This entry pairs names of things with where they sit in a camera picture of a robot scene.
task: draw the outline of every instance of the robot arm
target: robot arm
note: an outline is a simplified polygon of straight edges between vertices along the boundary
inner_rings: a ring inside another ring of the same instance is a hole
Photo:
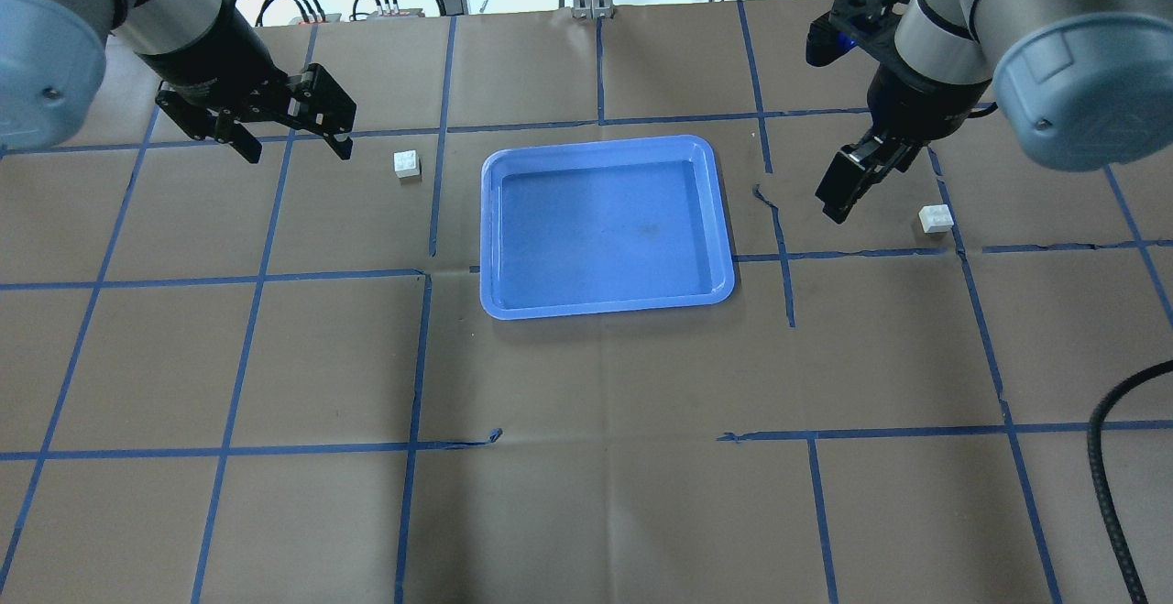
[[[243,123],[271,120],[350,157],[353,100],[321,66],[278,69],[233,0],[0,0],[0,141],[43,148],[80,129],[108,32],[163,79],[156,103],[192,140],[215,137],[258,162]]]
[[[1024,152],[1051,169],[1134,162],[1173,143],[1173,0],[835,0],[812,23],[807,61],[829,65],[855,45],[880,69],[872,129],[843,145],[815,194],[836,223],[955,133],[991,77]]]

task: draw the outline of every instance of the blue tape line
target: blue tape line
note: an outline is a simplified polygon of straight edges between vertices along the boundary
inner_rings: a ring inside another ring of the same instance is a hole
[[[45,439],[41,441],[41,454],[42,456],[36,460],[36,464],[33,467],[33,475],[28,482],[28,489],[25,490],[25,500],[20,507],[20,514],[16,516],[16,524],[13,530],[12,541],[9,542],[8,550],[5,552],[5,562],[0,565],[0,595],[4,593],[5,583],[8,581],[8,571],[12,570],[12,559],[16,555],[16,544],[20,541],[20,532],[25,528],[25,522],[28,520],[28,511],[33,507],[33,497],[36,495],[36,486],[41,480],[41,471],[45,469],[45,457],[43,454],[48,453],[49,446],[53,442],[53,435],[56,433],[57,422],[61,421],[61,412],[66,405],[66,396],[69,395],[69,387],[73,382],[73,375],[77,369],[77,360],[81,358],[81,348],[86,341],[86,333],[89,330],[89,325],[94,319],[94,308],[97,307],[97,298],[101,293],[102,281],[106,279],[106,273],[110,269],[110,260],[114,258],[114,249],[118,244],[118,236],[122,233],[122,224],[127,219],[127,210],[130,208],[130,196],[134,195],[135,186],[138,185],[138,174],[142,171],[143,160],[147,157],[147,145],[150,143],[151,133],[154,133],[155,123],[158,121],[158,107],[151,110],[150,120],[147,121],[147,131],[143,133],[143,140],[138,145],[138,156],[135,157],[134,169],[130,170],[130,181],[127,183],[126,194],[122,194],[122,204],[118,208],[118,215],[114,219],[114,229],[110,231],[110,240],[106,244],[106,253],[102,256],[102,265],[97,270],[96,283],[93,291],[89,294],[89,304],[86,306],[86,314],[82,317],[81,327],[77,330],[77,338],[74,341],[73,352],[69,354],[69,365],[66,367],[66,374],[61,382],[61,389],[57,392],[57,400],[53,406],[53,413],[49,416],[48,428],[45,430]]]
[[[942,169],[937,154],[931,148],[927,150],[929,152],[929,161],[933,162],[933,169],[936,172],[940,172]],[[947,204],[952,216],[956,216],[952,202],[949,198],[949,190],[942,174],[938,174],[937,186],[941,191],[942,202]],[[1035,545],[1038,549],[1039,561],[1043,565],[1043,575],[1046,577],[1046,586],[1051,592],[1052,604],[1062,604],[1063,597],[1059,593],[1059,583],[1056,579],[1055,566],[1051,563],[1051,550],[1047,548],[1046,536],[1043,534],[1043,523],[1039,520],[1038,508],[1035,504],[1035,491],[1030,484],[1030,475],[1026,473],[1026,461],[1023,459],[1022,446],[1018,443],[1018,433],[1015,428],[1015,419],[1010,412],[1010,403],[1005,400],[1002,371],[999,369],[998,360],[994,354],[994,342],[990,340],[990,331],[985,323],[985,312],[982,308],[982,300],[977,294],[977,283],[974,279],[974,272],[969,265],[969,257],[965,253],[965,243],[962,240],[961,229],[956,224],[952,228],[952,236],[957,249],[957,258],[961,262],[962,273],[965,277],[965,287],[969,290],[969,300],[974,307],[974,317],[977,321],[977,330],[982,337],[982,346],[985,349],[985,360],[990,368],[990,378],[994,381],[994,391],[998,396],[998,405],[1001,405],[1002,408],[1002,419],[1006,427],[1006,440],[1010,442],[1010,453],[1013,456],[1015,470],[1018,471],[1018,482],[1022,487],[1024,503],[1026,504],[1026,516],[1030,517],[1031,531],[1035,534]]]
[[[12,536],[8,538],[8,549],[4,554],[4,566],[0,568],[0,595],[4,593],[4,584],[8,581],[8,570],[12,568],[12,561],[16,557],[16,545],[20,544],[20,534],[25,530],[25,524],[16,524],[12,529]]]
[[[1106,421],[1104,429],[1116,430],[1173,430],[1173,419],[1155,421]],[[859,440],[859,439],[913,439],[1001,435],[1008,433],[1002,426],[941,426],[918,428],[860,428],[838,430],[761,430],[755,433],[725,433],[717,437],[720,442],[750,441],[807,441],[807,440]],[[1086,433],[1087,423],[1028,423],[1015,425],[1018,434]]]
[[[415,348],[415,396],[412,399],[412,425],[408,433],[407,468],[404,470],[404,496],[399,511],[399,554],[395,561],[395,604],[404,600],[404,579],[407,577],[407,536],[412,525],[412,494],[415,490],[416,444],[420,441],[420,410],[423,405],[423,373],[428,357],[428,328],[432,323],[432,278],[423,279],[423,304],[420,308],[420,337]],[[490,437],[501,436],[495,432]]]
[[[598,123],[603,124],[606,121],[606,111],[604,110],[604,95],[603,95],[603,20],[595,20],[595,83],[596,94],[598,100]]]
[[[1093,245],[1086,242],[1062,242],[1057,245],[992,245],[982,247],[982,253],[1035,253],[1049,250],[1123,250],[1134,249],[1135,242],[1116,242],[1111,245]]]
[[[1148,247],[1145,245],[1145,240],[1140,237],[1140,228],[1137,220],[1132,217],[1132,210],[1128,208],[1128,202],[1124,198],[1124,191],[1120,190],[1120,184],[1116,182],[1116,175],[1112,174],[1112,165],[1104,167],[1104,174],[1107,175],[1107,183],[1112,188],[1112,194],[1116,195],[1117,202],[1120,204],[1120,212],[1124,212],[1124,220],[1128,223],[1128,231],[1132,231],[1132,239],[1135,240],[1137,250],[1140,250],[1140,258],[1144,258],[1145,269],[1148,270],[1148,278],[1153,279],[1153,287],[1157,291],[1157,298],[1161,300],[1161,308],[1165,308],[1165,318],[1168,320],[1169,326],[1173,327],[1173,306],[1169,305],[1168,294],[1165,293],[1165,283],[1161,283],[1160,273],[1157,272],[1157,265],[1153,263],[1153,257],[1148,255]]]
[[[825,108],[825,110],[762,111],[766,118],[795,118],[801,115],[828,115],[828,113],[868,113],[867,107]]]
[[[218,448],[116,448],[104,450],[48,450],[47,460],[143,460],[152,457],[216,457]]]
[[[456,52],[456,18],[448,22],[448,52],[443,65],[443,99],[440,102],[440,137],[436,140],[436,170],[432,181],[432,228],[428,232],[428,256],[436,256],[436,236],[440,231],[440,186],[443,183],[445,141],[448,137],[448,99],[452,96],[452,61]]]
[[[256,277],[210,277],[205,279],[140,279],[140,281],[106,281],[102,287],[189,287],[231,286],[235,283],[257,283]]]
[[[779,258],[779,253],[741,253],[733,257],[733,263],[774,263]]]
[[[1023,426],[1015,426],[1018,434],[1038,434],[1038,433],[1086,433],[1087,423],[1082,421],[1080,423],[1028,423]],[[1157,420],[1157,421],[1106,421],[1104,423],[1104,429],[1106,430],[1173,430],[1173,420]]]
[[[895,437],[952,437],[972,435],[997,435],[1005,433],[1004,426],[941,426],[925,428],[859,428],[829,430],[778,430],[746,434],[725,433],[717,441],[807,441],[832,439],[895,439]]]
[[[550,129],[550,128],[581,128],[583,124],[660,124],[660,123],[708,123],[708,121],[720,120],[746,120],[746,118],[792,118],[792,116],[804,115],[830,115],[830,113],[868,113],[867,108],[819,108],[819,110],[792,110],[792,111],[741,111],[741,113],[713,113],[713,115],[659,115],[646,116],[646,118],[612,118],[612,120],[569,120],[555,121],[554,123],[514,123],[514,124],[473,124],[465,128],[448,128],[448,133],[511,133],[521,129]],[[360,140],[366,136],[419,136],[439,135],[439,128],[404,128],[404,129],[365,129],[360,133],[351,133],[352,140]],[[287,140],[287,136],[257,136],[257,141],[263,144],[277,144]],[[296,135],[293,141],[314,141],[318,135]],[[765,137],[768,148],[768,136]],[[198,148],[198,145],[219,145],[216,141],[160,141],[156,144],[148,144],[148,149],[187,149]],[[103,150],[134,150],[138,144],[106,144],[106,145],[54,145],[50,149],[22,149],[8,150],[15,156],[27,156],[27,154],[91,154],[103,152]]]
[[[819,544],[822,547],[822,571],[827,578],[827,600],[839,604],[839,586],[835,584],[835,561],[830,554],[830,529],[827,527],[827,503],[822,496],[822,471],[819,469],[819,447],[813,439],[807,440],[807,456],[811,461],[811,489],[814,491],[814,515],[819,522]]]
[[[791,257],[786,250],[786,237],[782,236],[782,223],[778,216],[778,206],[766,196],[761,195],[761,185],[753,186],[753,195],[761,203],[766,203],[769,206],[771,215],[774,218],[774,239],[778,240],[778,262],[782,266],[782,293],[786,296],[786,320],[789,323],[791,328],[794,328],[794,290],[791,285]]]
[[[310,32],[310,45],[306,47],[305,65],[313,60],[313,49],[318,45],[318,25]],[[237,364],[236,379],[232,384],[232,398],[228,407],[228,419],[224,421],[224,435],[221,440],[219,459],[216,461],[216,477],[212,480],[211,498],[208,503],[208,516],[204,518],[204,534],[199,542],[199,558],[196,562],[196,576],[191,584],[191,604],[199,604],[204,588],[204,571],[208,569],[208,554],[212,544],[212,530],[216,528],[216,513],[219,510],[219,496],[224,487],[224,471],[228,467],[229,449],[232,446],[232,432],[236,428],[236,415],[240,407],[240,392],[244,391],[244,375],[249,366],[249,354],[252,352],[252,337],[257,328],[257,317],[260,312],[260,298],[265,287],[265,274],[269,271],[269,258],[273,253],[273,237],[277,233],[277,219],[280,216],[282,198],[285,196],[285,182],[289,179],[290,157],[293,154],[293,141],[297,131],[290,129],[285,135],[285,152],[282,154],[282,170],[277,177],[277,191],[273,194],[272,211],[269,212],[269,229],[265,232],[265,247],[260,252],[260,266],[257,271],[252,304],[249,308],[249,323],[244,330],[244,341],[240,346],[240,360]]]
[[[419,270],[298,271],[293,274],[265,274],[265,281],[324,281],[324,279],[389,279],[421,277]]]
[[[88,291],[95,287],[96,283],[83,281],[60,281],[60,283],[0,283],[0,292],[4,291]]]
[[[420,136],[439,135],[436,128],[404,128],[404,129],[364,129],[360,133],[351,133],[352,140],[358,136]]]
[[[909,249],[909,250],[855,250],[855,252],[842,252],[842,250],[813,250],[813,252],[788,253],[791,260],[827,260],[827,258],[897,258],[903,256],[943,256],[947,249]]]
[[[479,441],[423,441],[415,442],[415,450],[465,450],[491,446],[503,432],[495,428],[489,436]],[[411,442],[327,442],[327,444],[292,446],[237,446],[228,449],[230,457],[256,455],[334,455],[343,453],[406,453]],[[149,460],[157,457],[218,457],[219,447],[197,448],[118,448],[100,450],[14,450],[0,453],[0,462],[32,462],[38,459],[53,460]]]
[[[766,174],[774,172],[774,162],[769,154],[769,136],[766,133],[765,108],[761,103],[761,82],[758,77],[758,61],[753,56],[753,38],[750,36],[750,20],[745,15],[745,2],[737,0],[737,12],[741,20],[741,36],[745,39],[745,56],[750,60],[750,81],[753,82],[753,103],[758,110],[758,136],[761,137],[761,157],[766,164]]]
[[[718,120],[758,118],[757,111],[713,113],[713,115],[658,115],[651,118],[608,118],[599,124],[712,123]]]
[[[582,128],[584,124],[595,124],[594,120],[562,120],[556,123],[514,123],[514,124],[470,124],[466,128],[448,128],[449,135],[457,133],[514,133],[518,129],[561,129]]]

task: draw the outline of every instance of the white lego brick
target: white lego brick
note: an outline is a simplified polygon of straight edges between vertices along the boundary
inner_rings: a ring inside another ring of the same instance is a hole
[[[415,150],[404,150],[395,154],[395,175],[400,178],[415,178],[420,174],[420,158]]]
[[[924,232],[949,232],[952,228],[952,213],[947,204],[927,204],[921,208],[920,218]]]

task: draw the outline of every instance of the grid of blue tape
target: grid of blue tape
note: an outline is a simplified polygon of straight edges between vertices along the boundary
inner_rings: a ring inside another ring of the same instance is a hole
[[[604,83],[603,83],[603,22],[597,25],[596,30],[596,74],[597,74],[597,93],[598,93],[598,118],[597,120],[584,120],[584,121],[560,121],[560,123],[527,123],[527,124],[481,124],[481,127],[466,127],[466,128],[449,128],[448,127],[448,102],[449,91],[452,88],[452,66],[453,66],[453,53],[456,43],[456,19],[452,19],[449,22],[448,30],[448,45],[445,62],[445,77],[443,77],[443,100],[441,103],[441,115],[439,128],[414,128],[414,129],[378,129],[378,131],[365,131],[365,133],[353,133],[352,136],[355,140],[361,140],[366,136],[413,136],[413,135],[435,135],[438,137],[438,156],[435,165],[435,182],[434,182],[434,195],[433,195],[433,208],[432,208],[432,224],[429,232],[429,252],[435,256],[436,252],[436,228],[439,220],[439,203],[440,194],[442,186],[442,174],[443,174],[443,154],[445,154],[445,137],[449,133],[499,133],[499,131],[520,131],[520,129],[544,129],[544,128],[575,128],[583,127],[583,124],[665,124],[665,123],[694,123],[694,121],[720,121],[720,120],[758,120],[758,133],[761,140],[762,149],[762,161],[765,162],[765,172],[773,174],[772,157],[769,150],[769,140],[767,136],[766,120],[767,118],[784,118],[784,116],[796,116],[796,115],[826,115],[827,113],[867,113],[866,108],[850,107],[850,108],[826,108],[826,110],[800,110],[800,111],[766,111],[761,97],[761,86],[759,83],[759,75],[757,68],[757,61],[754,57],[753,40],[750,33],[750,25],[745,12],[745,6],[743,2],[737,2],[738,16],[741,25],[741,32],[745,39],[745,52],[748,61],[748,68],[751,79],[753,82],[754,91],[754,111],[746,113],[731,113],[730,115],[674,115],[674,116],[650,116],[650,118],[632,118],[632,120],[608,120],[604,110]],[[306,62],[310,62],[313,56],[314,43],[317,43],[317,27],[313,28],[310,38],[310,46],[306,52]],[[137,150],[137,157],[135,158],[135,165],[130,175],[130,183],[127,186],[126,195],[123,195],[121,209],[117,219],[114,223],[114,229],[108,242],[103,260],[101,263],[97,278],[94,281],[61,281],[61,283],[0,283],[0,292],[4,291],[45,291],[45,290],[89,290],[89,303],[86,307],[86,312],[81,323],[81,328],[77,332],[76,341],[73,346],[73,352],[70,353],[69,365],[66,369],[65,381],[57,395],[56,403],[54,405],[54,410],[52,413],[48,428],[45,433],[45,439],[41,443],[40,450],[12,450],[11,453],[0,453],[0,462],[13,462],[13,461],[27,461],[34,462],[34,469],[32,477],[29,479],[28,489],[26,496],[21,504],[21,509],[14,525],[12,536],[8,542],[7,550],[5,552],[5,558],[2,566],[0,566],[0,595],[4,592],[4,585],[6,583],[9,569],[12,566],[13,557],[16,552],[20,535],[25,527],[25,522],[28,517],[28,511],[32,507],[34,495],[36,494],[38,483],[43,470],[45,463],[52,460],[121,460],[121,459],[151,459],[151,457],[217,457],[217,470],[213,480],[213,489],[211,500],[209,503],[208,516],[204,525],[203,541],[201,544],[199,559],[197,563],[197,571],[195,583],[192,584],[191,600],[197,603],[201,597],[201,591],[203,586],[204,570],[206,568],[208,554],[211,547],[212,535],[216,527],[216,514],[219,504],[219,493],[223,486],[224,470],[229,457],[244,456],[244,455],[308,455],[308,454],[344,454],[344,453],[382,453],[382,450],[398,450],[399,453],[405,453],[407,456],[407,468],[405,470],[404,479],[404,496],[402,496],[402,508],[400,511],[400,534],[399,534],[399,554],[398,562],[395,565],[395,602],[401,603],[404,600],[404,581],[406,578],[407,571],[407,547],[408,547],[408,531],[411,528],[411,509],[412,509],[412,494],[414,490],[414,477],[415,477],[415,459],[420,450],[453,450],[453,449],[465,449],[465,448],[476,448],[490,444],[495,442],[501,435],[500,430],[494,430],[483,441],[430,441],[423,442],[419,439],[419,426],[420,426],[420,412],[422,405],[423,395],[423,366],[426,362],[427,352],[427,337],[428,337],[428,324],[430,317],[432,307],[432,278],[426,273],[426,271],[416,270],[373,270],[373,271],[305,271],[305,273],[296,274],[269,274],[269,257],[272,251],[273,236],[277,229],[277,219],[280,212],[282,198],[284,195],[286,175],[289,174],[290,156],[292,152],[292,145],[297,141],[308,141],[317,140],[317,136],[311,135],[297,135],[297,133],[290,131],[285,136],[264,136],[260,137],[263,143],[282,143],[284,144],[284,156],[282,158],[282,169],[278,178],[277,191],[272,203],[272,211],[269,220],[269,232],[266,235],[265,245],[263,250],[263,256],[260,260],[260,266],[258,273],[255,277],[230,277],[230,278],[202,278],[202,279],[135,279],[135,281],[108,281],[106,279],[106,273],[109,269],[110,258],[113,257],[116,242],[118,239],[118,233],[122,229],[122,223],[126,219],[127,208],[129,206],[131,195],[134,194],[135,185],[138,181],[138,174],[142,169],[142,162],[145,157],[148,149],[175,149],[175,148],[210,148],[210,143],[205,141],[169,141],[169,143],[150,143],[151,133],[155,129],[155,123],[158,120],[158,109],[151,114],[151,118],[147,127],[147,133],[143,135],[143,140],[138,144],[109,144],[109,145],[67,145],[67,148],[55,148],[55,149],[29,149],[19,150],[19,154],[67,154],[67,152],[100,152],[100,150]],[[6,156],[6,154],[12,152],[7,150],[4,145],[0,145],[0,161]],[[941,191],[942,203],[950,206],[952,210],[952,202],[949,198],[949,191],[944,182],[944,175],[942,165],[937,154],[933,149],[929,149],[929,157],[933,164],[934,172],[937,175],[937,185]],[[1125,216],[1126,223],[1130,231],[1132,232],[1133,239],[1131,242],[1118,242],[1117,244],[1110,245],[1091,245],[1091,244],[1058,244],[1058,245],[990,245],[983,250],[984,253],[1028,253],[1028,252],[1050,252],[1051,250],[1119,250],[1119,249],[1135,249],[1139,250],[1141,257],[1144,258],[1146,269],[1152,278],[1153,287],[1157,298],[1165,311],[1168,321],[1173,325],[1173,307],[1169,305],[1168,294],[1165,291],[1164,283],[1159,278],[1155,265],[1150,256],[1150,250],[1152,249],[1168,249],[1173,247],[1173,240],[1145,240],[1140,233],[1135,219],[1133,219],[1132,212],[1126,202],[1125,195],[1120,190],[1118,182],[1116,181],[1113,170],[1111,167],[1105,170],[1106,182],[1112,188],[1113,195],[1118,199],[1120,211]],[[900,257],[916,257],[916,256],[942,256],[947,253],[943,249],[909,249],[909,250],[862,250],[861,252],[787,252],[785,244],[785,236],[782,232],[781,220],[779,218],[778,208],[772,208],[772,219],[774,223],[774,232],[778,240],[778,253],[738,253],[734,260],[738,263],[780,263],[781,273],[784,278],[784,294],[786,296],[787,303],[787,319],[791,327],[794,327],[794,300],[793,300],[793,287],[789,274],[789,263],[794,260],[805,260],[805,258],[900,258]],[[1063,597],[1059,592],[1058,583],[1055,577],[1055,570],[1051,565],[1051,558],[1046,545],[1046,538],[1043,531],[1043,525],[1039,521],[1038,510],[1035,504],[1035,496],[1031,490],[1030,479],[1026,473],[1026,466],[1022,456],[1022,449],[1018,443],[1018,436],[1023,434],[1037,434],[1037,433],[1084,433],[1086,432],[1086,423],[1031,423],[1031,425],[1017,425],[1013,421],[1013,416],[1010,409],[1010,405],[1003,398],[1003,385],[1002,375],[998,369],[997,358],[994,352],[992,341],[990,340],[989,328],[985,324],[985,317],[982,308],[981,298],[977,291],[977,285],[974,281],[972,271],[969,266],[968,253],[965,252],[964,242],[962,239],[962,232],[960,228],[955,225],[952,229],[952,236],[955,240],[955,253],[960,258],[965,283],[969,290],[970,303],[972,304],[975,320],[978,325],[979,333],[982,337],[983,346],[985,349],[985,355],[988,360],[988,366],[990,369],[990,375],[994,384],[995,394],[997,395],[998,403],[1002,408],[1003,425],[1001,426],[962,426],[962,427],[915,427],[915,428],[870,428],[870,429],[821,429],[821,430],[782,430],[782,432],[754,432],[746,434],[726,434],[725,436],[718,437],[717,441],[721,442],[746,442],[746,441],[804,441],[808,448],[809,468],[811,468],[811,480],[812,480],[812,496],[815,504],[815,515],[818,517],[818,528],[820,535],[820,543],[822,549],[825,575],[827,582],[827,595],[832,604],[838,604],[839,592],[835,582],[835,569],[833,559],[833,545],[832,538],[829,536],[829,525],[827,520],[826,504],[823,500],[823,488],[822,477],[819,466],[819,452],[818,441],[820,440],[850,440],[850,439],[880,439],[880,437],[934,437],[934,436],[978,436],[978,435],[1004,435],[1009,441],[1009,447],[1011,455],[1013,457],[1015,467],[1018,473],[1018,480],[1022,488],[1023,498],[1026,504],[1028,515],[1030,517],[1030,523],[1032,531],[1035,534],[1035,541],[1039,554],[1039,559],[1042,563],[1043,572],[1046,578],[1047,588],[1050,590],[1051,599],[1055,604],[1062,604]],[[480,266],[469,266],[470,273],[476,273],[480,271]],[[303,279],[368,279],[368,278],[388,278],[388,277],[423,277],[425,287],[422,296],[422,305],[420,312],[420,332],[419,332],[419,345],[416,348],[416,369],[415,369],[415,384],[414,384],[414,398],[412,402],[412,416],[411,416],[411,430],[408,441],[406,442],[348,442],[348,444],[326,444],[326,446],[271,446],[271,447],[235,447],[232,446],[232,433],[236,423],[236,413],[238,409],[240,392],[244,384],[245,372],[249,365],[249,353],[252,345],[253,330],[256,328],[256,320],[260,307],[260,299],[264,292],[265,283],[271,281],[303,281]],[[233,385],[233,391],[231,395],[231,402],[229,407],[229,415],[224,426],[224,435],[218,447],[204,447],[204,448],[163,448],[163,449],[120,449],[120,450],[50,450],[50,444],[56,429],[56,425],[61,418],[61,410],[66,401],[66,396],[69,392],[69,385],[73,379],[75,367],[77,365],[77,359],[82,349],[82,345],[86,338],[87,330],[89,328],[90,320],[93,319],[94,308],[97,304],[99,296],[101,291],[109,290],[109,287],[176,287],[176,286],[216,286],[216,285],[240,285],[240,283],[251,283],[255,286],[252,306],[250,308],[249,320],[245,330],[244,345],[240,351],[239,365],[236,375],[236,381]],[[1161,420],[1161,421],[1110,421],[1106,427],[1107,430],[1168,430],[1173,429],[1173,420]]]

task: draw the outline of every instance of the plastic tray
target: plastic tray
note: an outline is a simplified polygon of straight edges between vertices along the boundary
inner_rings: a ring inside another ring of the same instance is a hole
[[[717,304],[733,258],[699,136],[508,149],[481,172],[481,304],[500,320]]]

